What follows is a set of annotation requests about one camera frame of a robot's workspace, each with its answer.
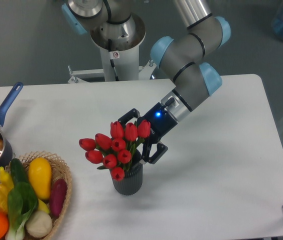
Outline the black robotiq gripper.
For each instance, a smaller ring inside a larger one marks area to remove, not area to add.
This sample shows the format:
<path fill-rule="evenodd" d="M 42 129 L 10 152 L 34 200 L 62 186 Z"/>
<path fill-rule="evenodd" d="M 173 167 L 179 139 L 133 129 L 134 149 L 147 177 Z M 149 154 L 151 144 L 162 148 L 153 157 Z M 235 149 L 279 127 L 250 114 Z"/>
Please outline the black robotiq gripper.
<path fill-rule="evenodd" d="M 141 164 L 154 165 L 167 151 L 168 147 L 160 142 L 172 128 L 177 125 L 176 120 L 163 108 L 160 102 L 153 106 L 145 115 L 140 117 L 140 112 L 133 108 L 118 119 L 120 124 L 127 124 L 130 120 L 137 119 L 139 126 L 143 120 L 150 122 L 149 142 L 144 142 L 141 153 Z"/>

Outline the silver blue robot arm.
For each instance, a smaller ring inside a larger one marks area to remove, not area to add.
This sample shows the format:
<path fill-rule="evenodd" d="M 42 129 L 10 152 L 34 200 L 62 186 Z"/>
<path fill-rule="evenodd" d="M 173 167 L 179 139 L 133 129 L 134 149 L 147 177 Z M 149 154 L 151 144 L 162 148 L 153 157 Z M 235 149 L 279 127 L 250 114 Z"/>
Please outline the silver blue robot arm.
<path fill-rule="evenodd" d="M 161 138 L 211 96 L 222 79 L 208 63 L 207 54 L 231 36 L 229 23 L 213 16 L 204 0 L 177 0 L 175 6 L 186 26 L 180 40 L 160 38 L 151 48 L 150 60 L 174 83 L 174 89 L 144 116 L 135 109 L 119 121 L 150 122 L 150 136 L 143 143 L 142 164 L 154 164 L 167 151 Z M 100 50 L 104 79 L 139 80 L 139 46 L 146 35 L 142 19 L 132 12 L 130 0 L 67 0 L 61 7 L 65 19 L 79 35 L 89 33 Z"/>

